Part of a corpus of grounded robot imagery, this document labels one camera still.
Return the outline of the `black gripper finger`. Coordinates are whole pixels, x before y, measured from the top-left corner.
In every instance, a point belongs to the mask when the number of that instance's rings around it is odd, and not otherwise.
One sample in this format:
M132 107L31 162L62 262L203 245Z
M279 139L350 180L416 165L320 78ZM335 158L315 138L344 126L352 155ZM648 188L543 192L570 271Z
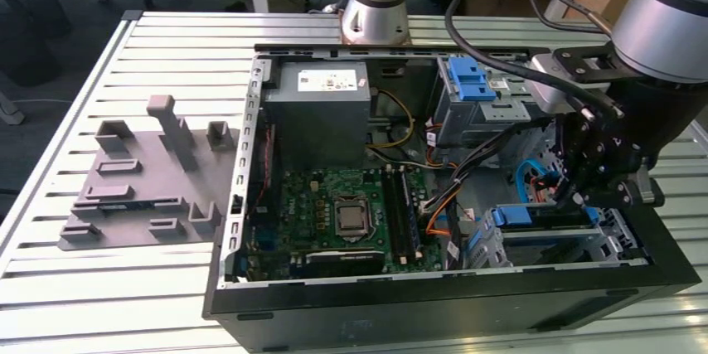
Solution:
M578 113L563 114L556 118L556 157L562 162L564 184L570 184L576 164L576 134L582 127Z
M610 148L606 124L612 119L590 121L582 114L582 127L576 134L576 164L570 184L563 175L556 188L556 205L563 208L586 205L599 208L634 206L660 207L664 193L656 180L650 177L648 159L638 168L611 168L606 165Z

